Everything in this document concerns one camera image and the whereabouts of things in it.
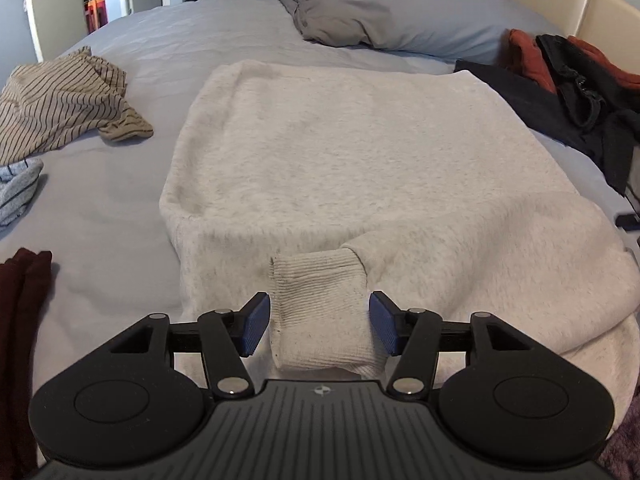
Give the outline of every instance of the gray pillow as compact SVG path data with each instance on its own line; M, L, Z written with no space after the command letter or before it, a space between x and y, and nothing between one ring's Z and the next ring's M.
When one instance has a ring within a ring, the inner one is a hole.
M493 64L509 30L562 32L515 0L280 0L306 40Z

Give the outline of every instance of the fabric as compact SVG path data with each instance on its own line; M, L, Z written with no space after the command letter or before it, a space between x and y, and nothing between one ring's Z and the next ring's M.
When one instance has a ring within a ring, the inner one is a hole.
M606 78L609 88L605 92L607 105L598 104L592 124L586 124L587 108L581 104L569 83L560 88L566 95L561 99L532 80L500 67L461 60L456 63L455 70L468 70L485 81L510 104L529 128L587 155L601 169L607 183L631 200L640 191L640 154L636 147L636 139L640 139L640 114L623 107L638 105L634 103L633 95L617 94L612 76L597 63L591 63L594 72ZM588 83L590 88L601 88L593 81L595 79L591 78ZM569 107L580 117L572 118Z
M640 140L640 90L620 86L580 48L561 36L536 38L564 110L582 136L592 137L594 162L620 194L638 196L627 186L634 147Z
M616 480L640 478L640 384L622 424L607 441L598 463Z
M0 231L27 211L43 167L40 158L28 158L0 168Z
M535 81L540 87L553 94L556 93L556 85L542 57L542 52L529 34L516 28L511 30L509 53L511 59L508 69L511 72Z
M558 96L548 92L535 81L498 66L459 60L455 72L467 70L487 83L508 102L518 117L532 130L600 161L595 153L601 149L597 139L583 137L580 128L566 116Z
M0 265L0 480L21 480L36 469L28 420L31 352L51 286L49 251L20 249Z
M615 66L612 62L607 59L607 56L604 55L602 51L600 51L597 47L593 46L590 43L587 43L580 38L576 38L575 36L569 36L567 40L580 48L587 56L596 61L598 64L602 65L607 71L616 78L618 84L624 88L629 88L631 90L640 90L640 75L631 74L629 72L625 72L621 68Z
M605 358L603 341L639 304L638 268L469 73L221 67L191 106L160 209L182 318L266 290L277 372L378 376L366 301L380 288L450 320L482 305L557 352L579 349L574 361L602 336L581 364L612 392L617 422L630 402L636 377L612 367L636 370L638 355ZM438 373L463 365L443 360Z
M92 128L113 142L153 135L125 101L125 79L89 47L15 68L0 94L0 164L56 150Z
M508 31L560 34L516 0L280 0L305 40L443 59L502 60Z

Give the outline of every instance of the upholstered headboard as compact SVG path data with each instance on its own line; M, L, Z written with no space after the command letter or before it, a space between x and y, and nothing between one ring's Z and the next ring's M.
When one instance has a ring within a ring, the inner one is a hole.
M640 10L623 0L518 0L566 36L597 46L611 62L640 73Z

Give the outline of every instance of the striped shirt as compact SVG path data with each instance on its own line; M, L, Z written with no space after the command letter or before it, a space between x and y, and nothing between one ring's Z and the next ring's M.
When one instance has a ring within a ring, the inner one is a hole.
M153 135L124 99L125 79L87 46L16 67L0 94L0 166L61 148L92 128L114 142Z
M27 211L43 166L41 159L27 158L0 167L0 231Z

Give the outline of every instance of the metal pin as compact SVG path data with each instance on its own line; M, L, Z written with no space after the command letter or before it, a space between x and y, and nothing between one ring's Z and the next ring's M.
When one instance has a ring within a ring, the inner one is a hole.
M218 381L218 389L226 394L241 394L249 387L249 383L242 377L225 377Z
M393 388L401 394L413 395L419 394L424 389L424 383L420 379L403 377L394 381Z

